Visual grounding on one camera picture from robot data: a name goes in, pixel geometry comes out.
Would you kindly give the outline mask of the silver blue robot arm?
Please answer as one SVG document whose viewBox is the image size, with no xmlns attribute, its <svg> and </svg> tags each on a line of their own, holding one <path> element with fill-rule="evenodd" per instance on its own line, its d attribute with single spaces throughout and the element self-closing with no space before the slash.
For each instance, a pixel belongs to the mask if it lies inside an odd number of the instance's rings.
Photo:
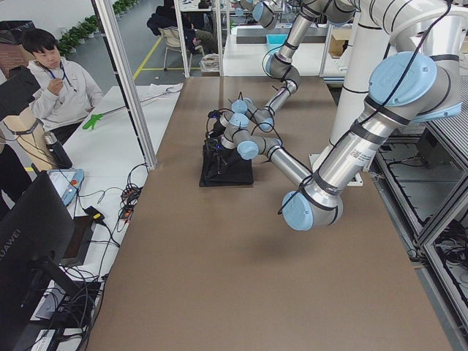
<svg viewBox="0 0 468 351">
<path fill-rule="evenodd" d="M 312 21 L 325 15 L 341 25 L 355 12 L 384 31 L 396 52 L 370 74 L 361 115 L 310 170 L 279 139 L 254 131 L 270 132 L 277 110 L 298 90 L 301 76 L 293 55 Z M 395 129 L 461 112 L 458 55 L 466 30 L 467 9 L 449 1 L 304 1 L 284 44 L 265 67 L 281 88 L 265 107 L 245 99 L 220 113 L 206 134 L 208 147 L 220 156 L 236 151 L 247 161 L 263 155 L 276 165 L 295 184 L 279 210 L 292 229 L 333 224 L 343 212 L 341 193 Z"/>
<path fill-rule="evenodd" d="M 245 115 L 262 131 L 271 132 L 274 127 L 274 116 L 277 110 L 294 94 L 301 84 L 301 76 L 292 65 L 293 56 L 309 30 L 313 20 L 325 15 L 330 23 L 341 26 L 354 15 L 355 6 L 348 1 L 303 1 L 292 27 L 283 45 L 278 51 L 267 55 L 263 64 L 264 72 L 270 78 L 280 80 L 282 87 L 268 103 L 258 108 L 247 103 Z"/>
</svg>

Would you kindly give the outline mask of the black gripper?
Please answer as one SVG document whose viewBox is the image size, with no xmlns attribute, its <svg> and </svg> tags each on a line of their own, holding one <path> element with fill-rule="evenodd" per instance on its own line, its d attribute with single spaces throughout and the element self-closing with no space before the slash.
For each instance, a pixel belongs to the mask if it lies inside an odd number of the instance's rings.
<svg viewBox="0 0 468 351">
<path fill-rule="evenodd" d="M 224 175 L 232 170 L 235 161 L 234 148 L 226 148 L 218 141 L 214 149 L 214 156 L 216 159 L 217 175 Z"/>
<path fill-rule="evenodd" d="M 214 123 L 213 129 L 211 130 L 211 137 L 219 137 L 223 135 L 228 124 L 229 121 L 224 116 L 218 118 Z"/>
</svg>

